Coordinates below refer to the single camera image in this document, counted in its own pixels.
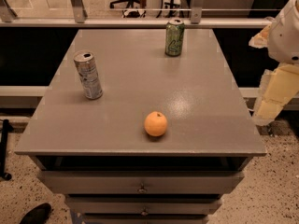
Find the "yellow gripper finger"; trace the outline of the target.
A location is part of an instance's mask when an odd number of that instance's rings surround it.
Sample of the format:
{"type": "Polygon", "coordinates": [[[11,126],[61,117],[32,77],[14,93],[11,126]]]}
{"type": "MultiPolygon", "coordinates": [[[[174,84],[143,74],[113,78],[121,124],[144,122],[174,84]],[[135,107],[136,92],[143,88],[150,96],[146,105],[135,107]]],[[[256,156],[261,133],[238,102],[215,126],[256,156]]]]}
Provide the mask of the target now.
{"type": "Polygon", "coordinates": [[[271,25],[265,26],[258,34],[253,36],[249,41],[249,45],[256,49],[267,48],[270,27],[271,25]]]}
{"type": "Polygon", "coordinates": [[[265,70],[256,98],[252,119],[268,125],[299,92],[299,65],[281,63],[274,71],[265,70]]]}

